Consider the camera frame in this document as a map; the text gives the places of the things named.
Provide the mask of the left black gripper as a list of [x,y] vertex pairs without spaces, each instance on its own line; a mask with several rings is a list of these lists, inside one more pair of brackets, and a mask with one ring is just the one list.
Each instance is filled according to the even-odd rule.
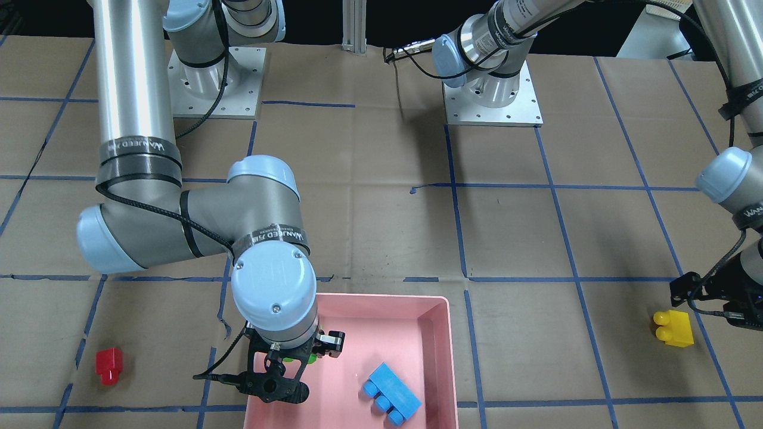
[[729,324],[762,331],[761,240],[733,256],[704,288],[709,298],[725,301],[723,317]]

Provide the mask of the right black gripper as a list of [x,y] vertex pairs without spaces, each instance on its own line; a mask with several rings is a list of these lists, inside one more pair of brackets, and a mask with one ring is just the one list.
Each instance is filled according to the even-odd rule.
[[302,382],[302,375],[308,364],[305,361],[283,363],[281,358],[294,350],[295,353],[319,353],[323,357],[338,358],[346,337],[343,331],[325,332],[319,328],[302,345],[287,349],[267,343],[250,323],[245,325],[242,333],[250,342],[246,370],[238,375],[238,391],[246,396],[258,397],[264,403],[305,402],[310,391],[308,385]]

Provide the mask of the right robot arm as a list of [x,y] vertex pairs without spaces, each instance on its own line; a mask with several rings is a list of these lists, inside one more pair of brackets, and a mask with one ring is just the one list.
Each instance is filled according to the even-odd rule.
[[212,72],[222,97],[241,76],[234,47],[284,36],[281,1],[92,1],[101,143],[98,206],[79,216],[80,252],[98,272],[227,253],[232,295],[250,345],[246,370],[196,375],[263,402],[299,404],[311,356],[340,356],[345,334],[324,333],[317,277],[294,174],[280,158],[245,157],[226,182],[182,188],[165,39],[186,70]]

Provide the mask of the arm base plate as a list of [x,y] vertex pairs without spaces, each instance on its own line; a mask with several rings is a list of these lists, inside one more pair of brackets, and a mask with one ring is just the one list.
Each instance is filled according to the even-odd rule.
[[458,89],[442,84],[442,95],[449,125],[537,128],[544,123],[527,62],[510,78],[487,75]]
[[[264,47],[229,49],[227,85],[211,119],[256,119],[267,56]],[[168,63],[172,116],[201,119],[218,97],[223,72],[224,61],[206,68],[193,68],[172,52]]]

